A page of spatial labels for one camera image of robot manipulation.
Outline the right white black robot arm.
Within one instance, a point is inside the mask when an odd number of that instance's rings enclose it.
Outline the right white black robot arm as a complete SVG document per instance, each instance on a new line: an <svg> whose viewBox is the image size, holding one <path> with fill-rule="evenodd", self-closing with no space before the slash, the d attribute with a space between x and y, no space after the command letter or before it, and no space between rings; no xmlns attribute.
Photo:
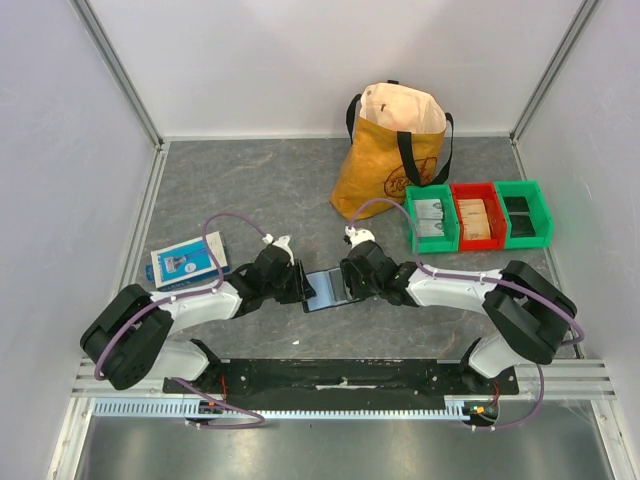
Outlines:
<svg viewBox="0 0 640 480"><path fill-rule="evenodd" d="M378 296L394 306L449 307L486 315L496 332L469 348L458 381L477 394L515 365L549 365L563 345L578 343L584 331L576 305L527 263L512 260L503 269L466 272L420 262L398 264L373 240L356 242L340 269L348 294L357 300ZM570 341L572 329L577 338Z"/></svg>

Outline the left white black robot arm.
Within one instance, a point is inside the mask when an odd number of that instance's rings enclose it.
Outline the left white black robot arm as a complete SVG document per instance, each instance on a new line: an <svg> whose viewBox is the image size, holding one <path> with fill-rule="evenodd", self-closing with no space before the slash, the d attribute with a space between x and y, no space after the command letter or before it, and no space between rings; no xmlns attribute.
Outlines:
<svg viewBox="0 0 640 480"><path fill-rule="evenodd" d="M301 304L315 296L302 262L274 242L253 262L207 285L173 292L125 287L83 333L80 347L94 362L95 379L116 390L176 375L206 393L220 380L211 353L202 343L169 342L169 336L209 321L240 318L267 300Z"/></svg>

